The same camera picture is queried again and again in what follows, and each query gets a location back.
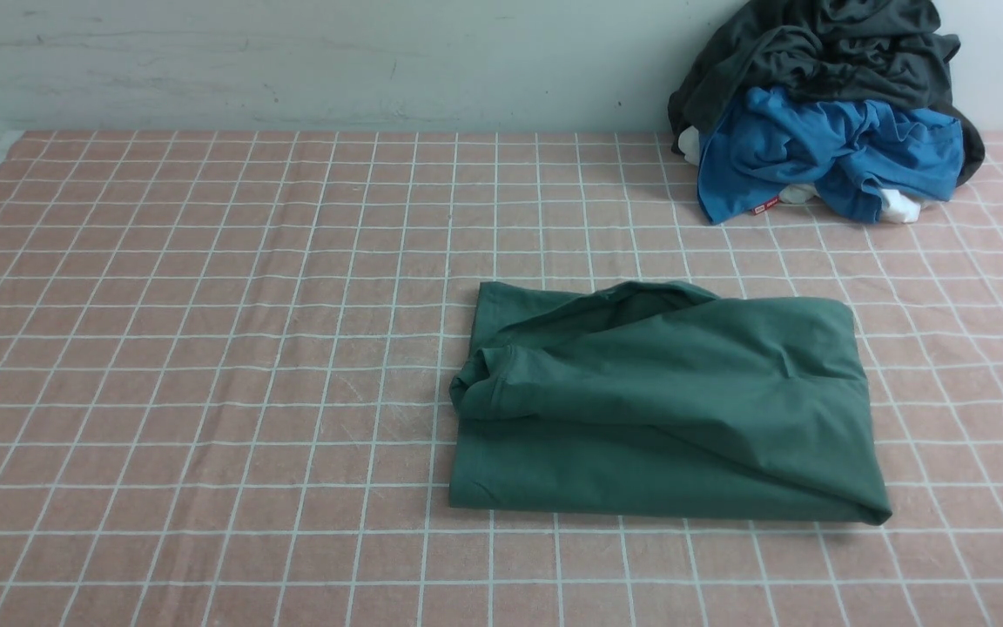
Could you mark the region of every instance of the pile of clothes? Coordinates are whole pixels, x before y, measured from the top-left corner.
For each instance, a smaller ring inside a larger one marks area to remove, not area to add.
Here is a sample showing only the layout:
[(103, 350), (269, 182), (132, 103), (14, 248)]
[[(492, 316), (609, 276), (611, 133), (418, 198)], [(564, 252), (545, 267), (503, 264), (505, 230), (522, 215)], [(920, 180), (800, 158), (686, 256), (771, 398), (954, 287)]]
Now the pile of clothes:
[(668, 103), (712, 223), (818, 195), (840, 215), (916, 222), (986, 159), (952, 104), (960, 41), (931, 0), (749, 0)]

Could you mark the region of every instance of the white wall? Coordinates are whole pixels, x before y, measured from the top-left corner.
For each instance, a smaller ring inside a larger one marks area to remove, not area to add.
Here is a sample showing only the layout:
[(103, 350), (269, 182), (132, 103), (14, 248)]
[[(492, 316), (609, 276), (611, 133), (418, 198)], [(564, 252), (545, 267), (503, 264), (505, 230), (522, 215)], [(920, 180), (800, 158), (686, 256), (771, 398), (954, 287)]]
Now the white wall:
[[(663, 129), (742, 0), (0, 0), (0, 129)], [(943, 0), (1003, 128), (1003, 3)]]

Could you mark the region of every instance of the folded shirt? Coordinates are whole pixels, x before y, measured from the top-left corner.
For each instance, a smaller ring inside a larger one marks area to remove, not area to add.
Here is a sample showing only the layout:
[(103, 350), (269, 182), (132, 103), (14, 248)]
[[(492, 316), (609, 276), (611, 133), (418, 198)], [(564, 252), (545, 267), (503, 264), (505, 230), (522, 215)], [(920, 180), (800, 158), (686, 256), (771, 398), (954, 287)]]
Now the folded shirt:
[(814, 184), (840, 215), (878, 222), (882, 190), (950, 200), (964, 158), (962, 124), (886, 102), (791, 102), (783, 87), (751, 88), (712, 135), (700, 135), (699, 202), (717, 224)]
[(712, 519), (892, 516), (843, 303), (685, 283), (484, 283), (451, 381), (452, 507)]

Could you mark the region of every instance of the green fabric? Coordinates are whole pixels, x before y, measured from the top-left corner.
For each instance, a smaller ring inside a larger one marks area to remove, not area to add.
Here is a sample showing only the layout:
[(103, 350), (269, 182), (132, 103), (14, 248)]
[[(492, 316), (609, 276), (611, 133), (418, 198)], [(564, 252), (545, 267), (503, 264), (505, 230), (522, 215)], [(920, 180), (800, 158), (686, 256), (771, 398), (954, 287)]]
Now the green fabric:
[(451, 381), (450, 505), (657, 517), (892, 516), (843, 303), (684, 283), (482, 283)]

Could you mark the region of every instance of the laundry pile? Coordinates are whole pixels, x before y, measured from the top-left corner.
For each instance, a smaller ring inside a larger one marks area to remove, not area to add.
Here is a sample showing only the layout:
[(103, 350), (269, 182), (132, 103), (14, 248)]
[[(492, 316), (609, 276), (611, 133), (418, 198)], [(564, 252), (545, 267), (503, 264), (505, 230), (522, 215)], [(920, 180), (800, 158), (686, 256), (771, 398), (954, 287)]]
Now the laundry pile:
[(854, 316), (686, 283), (482, 283), (451, 381), (457, 508), (712, 519), (892, 516)]
[(931, 0), (749, 0), (668, 103), (712, 223), (818, 195), (858, 222), (916, 222), (986, 146), (952, 104)]

